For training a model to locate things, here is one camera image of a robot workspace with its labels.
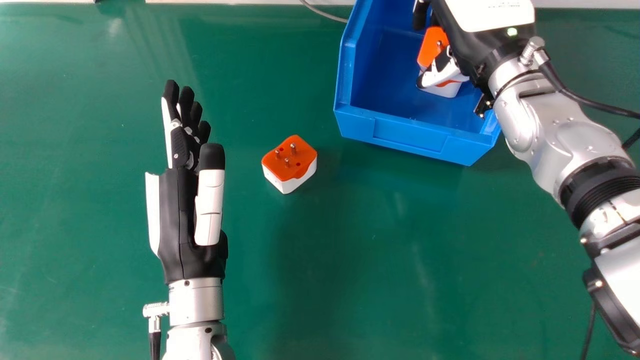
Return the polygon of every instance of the blue plastic bin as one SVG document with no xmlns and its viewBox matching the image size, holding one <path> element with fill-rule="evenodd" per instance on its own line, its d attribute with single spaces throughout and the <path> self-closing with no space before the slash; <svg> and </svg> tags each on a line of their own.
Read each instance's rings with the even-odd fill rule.
<svg viewBox="0 0 640 360">
<path fill-rule="evenodd" d="M 493 111 L 474 114 L 481 92 L 464 83 L 446 99 L 418 90 L 424 31 L 413 0 L 357 0 L 342 42 L 333 110 L 346 138 L 472 165 L 500 135 Z"/>
</svg>

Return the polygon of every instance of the black ribbed joint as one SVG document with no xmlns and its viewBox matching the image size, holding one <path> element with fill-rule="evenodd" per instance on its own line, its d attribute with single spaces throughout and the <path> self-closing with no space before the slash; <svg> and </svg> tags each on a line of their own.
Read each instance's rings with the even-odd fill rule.
<svg viewBox="0 0 640 360">
<path fill-rule="evenodd" d="M 623 160 L 589 165 L 572 175 L 560 190 L 560 203 L 580 229 L 603 202 L 640 188 L 640 174 Z"/>
</svg>

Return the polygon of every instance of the green tabletop surface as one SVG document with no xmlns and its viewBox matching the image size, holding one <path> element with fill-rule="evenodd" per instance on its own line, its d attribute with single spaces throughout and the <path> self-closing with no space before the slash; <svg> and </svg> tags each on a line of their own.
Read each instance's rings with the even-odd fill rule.
<svg viewBox="0 0 640 360">
<path fill-rule="evenodd" d="M 144 172 L 164 170 L 170 78 L 227 152 L 238 359 L 577 359 L 589 259 L 564 211 L 504 139 L 468 168 L 343 139 L 343 29 L 302 6 L 1 5 L 0 359 L 148 359 L 141 309 L 167 289 Z M 538 29 L 570 88 L 638 110 L 639 12 L 540 10 Z M 318 170 L 284 196 L 260 159 L 292 134 Z M 627 358 L 599 318 L 590 358 Z"/>
</svg>

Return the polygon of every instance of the robotic arm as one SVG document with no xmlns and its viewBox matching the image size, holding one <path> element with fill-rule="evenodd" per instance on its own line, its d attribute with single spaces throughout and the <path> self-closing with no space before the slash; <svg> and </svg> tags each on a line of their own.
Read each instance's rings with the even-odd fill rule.
<svg viewBox="0 0 640 360">
<path fill-rule="evenodd" d="M 558 80 L 530 0 L 416 0 L 415 8 L 426 3 L 461 73 L 493 100 L 511 152 L 579 229 L 592 260 L 587 291 L 618 344 L 639 356 L 640 174 L 620 140 Z"/>
<path fill-rule="evenodd" d="M 191 88 L 173 80 L 161 100 L 168 168 L 145 174 L 149 242 L 162 262 L 169 301 L 147 304 L 151 360 L 160 359 L 161 320 L 169 315 L 163 360 L 234 360 L 227 343 L 222 281 L 227 235 L 221 230 L 225 152 L 207 143 L 211 127 Z"/>
</svg>

